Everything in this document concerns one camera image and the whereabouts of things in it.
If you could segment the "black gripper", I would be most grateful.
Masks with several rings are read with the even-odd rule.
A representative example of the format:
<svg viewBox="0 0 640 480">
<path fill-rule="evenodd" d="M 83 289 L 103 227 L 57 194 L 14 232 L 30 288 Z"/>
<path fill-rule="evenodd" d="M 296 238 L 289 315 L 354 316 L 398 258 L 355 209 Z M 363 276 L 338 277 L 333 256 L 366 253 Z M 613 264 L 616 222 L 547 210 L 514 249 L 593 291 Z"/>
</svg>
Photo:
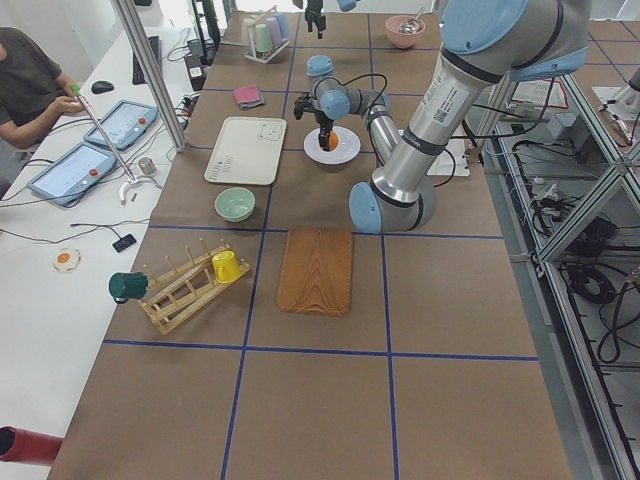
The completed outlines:
<svg viewBox="0 0 640 480">
<path fill-rule="evenodd" d="M 305 7 L 305 21 L 307 31 L 313 31 L 314 23 L 317 27 L 317 36 L 322 38 L 325 31 L 325 16 L 323 13 L 323 0 L 308 0 Z"/>
<path fill-rule="evenodd" d="M 331 119 L 324 111 L 318 108 L 315 113 L 316 122 L 319 124 L 318 142 L 321 148 L 325 150 L 333 150 L 333 125 L 334 120 Z"/>
</svg>

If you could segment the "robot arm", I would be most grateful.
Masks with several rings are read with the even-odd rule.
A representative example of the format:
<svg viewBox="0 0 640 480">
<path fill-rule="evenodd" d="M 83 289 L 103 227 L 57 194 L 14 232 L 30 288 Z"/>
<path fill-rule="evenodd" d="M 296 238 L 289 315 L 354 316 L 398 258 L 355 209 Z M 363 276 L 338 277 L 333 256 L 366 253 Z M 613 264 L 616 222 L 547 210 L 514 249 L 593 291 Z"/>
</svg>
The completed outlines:
<svg viewBox="0 0 640 480">
<path fill-rule="evenodd" d="M 309 33 L 316 31 L 317 38 L 322 39 L 326 30 L 326 16 L 324 14 L 323 0 L 292 0 L 292 4 L 304 11 L 304 21 Z M 341 12 L 349 12 L 357 6 L 357 0 L 338 0 Z"/>
<path fill-rule="evenodd" d="M 404 129 L 394 125 L 382 94 L 341 83 L 329 57 L 311 57 L 309 92 L 295 113 L 314 113 L 322 147 L 334 121 L 362 117 L 383 162 L 350 192 L 354 226 L 379 234 L 426 224 L 435 209 L 427 172 L 481 91 L 504 77 L 523 82 L 578 70 L 586 59 L 590 14 L 588 1 L 447 2 L 437 68 Z"/>
</svg>

